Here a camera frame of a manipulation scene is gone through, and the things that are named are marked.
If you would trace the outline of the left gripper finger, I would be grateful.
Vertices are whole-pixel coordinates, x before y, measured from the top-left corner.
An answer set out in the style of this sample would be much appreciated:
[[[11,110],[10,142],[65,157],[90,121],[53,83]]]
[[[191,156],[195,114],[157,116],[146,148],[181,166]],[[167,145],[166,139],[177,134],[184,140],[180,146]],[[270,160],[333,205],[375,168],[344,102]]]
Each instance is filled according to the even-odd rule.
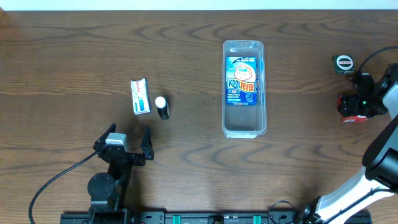
[[[154,149],[153,149],[153,145],[152,145],[152,141],[151,141],[149,127],[145,128],[140,148],[142,150],[142,154],[145,157],[145,160],[153,160],[154,159]]]
[[[103,135],[94,143],[93,149],[96,152],[101,152],[104,149],[108,147],[108,144],[106,143],[107,137],[111,133],[115,133],[116,130],[116,125],[113,123],[104,133]]]

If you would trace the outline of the red medicine box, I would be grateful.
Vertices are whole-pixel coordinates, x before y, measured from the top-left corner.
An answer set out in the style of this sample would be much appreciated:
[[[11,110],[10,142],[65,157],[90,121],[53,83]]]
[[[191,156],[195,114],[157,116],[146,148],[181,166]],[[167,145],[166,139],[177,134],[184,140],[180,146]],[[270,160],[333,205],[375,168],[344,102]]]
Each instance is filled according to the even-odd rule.
[[[360,118],[360,117],[342,118],[341,115],[340,115],[340,118],[341,118],[342,123],[362,123],[362,122],[365,122],[368,120],[367,117],[366,118],[364,118],[364,117],[362,117],[362,118]]]

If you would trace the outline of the dark green round-logo box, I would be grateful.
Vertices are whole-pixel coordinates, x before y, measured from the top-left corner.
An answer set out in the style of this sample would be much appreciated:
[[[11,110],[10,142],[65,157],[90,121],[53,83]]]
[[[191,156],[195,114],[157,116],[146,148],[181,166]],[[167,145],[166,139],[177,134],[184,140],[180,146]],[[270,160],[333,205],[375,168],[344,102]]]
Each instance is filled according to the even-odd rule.
[[[352,55],[333,55],[331,60],[334,74],[347,75],[355,72]]]

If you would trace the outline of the white Panadol box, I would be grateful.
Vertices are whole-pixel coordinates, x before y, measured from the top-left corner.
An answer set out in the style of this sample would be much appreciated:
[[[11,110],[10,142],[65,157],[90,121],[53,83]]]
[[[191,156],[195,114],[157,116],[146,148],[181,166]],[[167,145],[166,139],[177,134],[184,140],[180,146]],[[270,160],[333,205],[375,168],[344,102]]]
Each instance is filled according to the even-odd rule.
[[[136,115],[150,113],[147,79],[131,80],[133,112]]]

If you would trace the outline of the dark bottle white cap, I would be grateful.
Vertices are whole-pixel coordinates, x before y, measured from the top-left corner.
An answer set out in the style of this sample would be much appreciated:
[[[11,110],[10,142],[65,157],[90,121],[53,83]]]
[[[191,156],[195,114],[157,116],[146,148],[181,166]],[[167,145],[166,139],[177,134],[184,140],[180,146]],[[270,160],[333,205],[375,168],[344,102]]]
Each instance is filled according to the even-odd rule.
[[[170,118],[170,108],[168,101],[163,96],[158,96],[155,99],[155,105],[157,107],[157,112],[162,120],[167,120]]]

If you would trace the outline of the blue Kool Fever box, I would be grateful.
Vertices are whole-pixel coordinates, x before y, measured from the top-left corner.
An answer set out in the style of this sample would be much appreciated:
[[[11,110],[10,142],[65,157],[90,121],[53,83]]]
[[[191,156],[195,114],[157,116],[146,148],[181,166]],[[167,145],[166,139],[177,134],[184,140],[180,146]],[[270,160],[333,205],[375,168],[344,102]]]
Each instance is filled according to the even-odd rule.
[[[225,103],[241,106],[256,105],[256,57],[226,57],[225,62]]]

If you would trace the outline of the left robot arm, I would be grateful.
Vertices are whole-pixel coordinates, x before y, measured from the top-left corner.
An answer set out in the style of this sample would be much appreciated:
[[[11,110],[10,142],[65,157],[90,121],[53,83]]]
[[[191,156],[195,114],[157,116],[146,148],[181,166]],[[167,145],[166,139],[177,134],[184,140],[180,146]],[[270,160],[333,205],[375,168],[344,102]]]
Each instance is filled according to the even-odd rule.
[[[118,211],[124,206],[132,168],[144,166],[146,161],[154,158],[150,128],[144,130],[140,143],[141,153],[129,152],[127,135],[117,133],[115,124],[94,143],[93,149],[109,167],[107,172],[97,173],[88,182],[91,208]]]

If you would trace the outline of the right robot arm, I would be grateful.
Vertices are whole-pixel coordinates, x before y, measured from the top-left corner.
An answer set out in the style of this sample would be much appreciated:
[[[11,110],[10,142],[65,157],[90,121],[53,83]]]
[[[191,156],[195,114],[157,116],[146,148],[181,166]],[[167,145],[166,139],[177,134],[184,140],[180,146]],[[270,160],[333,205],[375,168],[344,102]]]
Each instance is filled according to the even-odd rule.
[[[334,192],[309,205],[295,223],[345,223],[368,205],[397,194],[397,64],[376,85],[392,121],[369,145],[362,167]]]

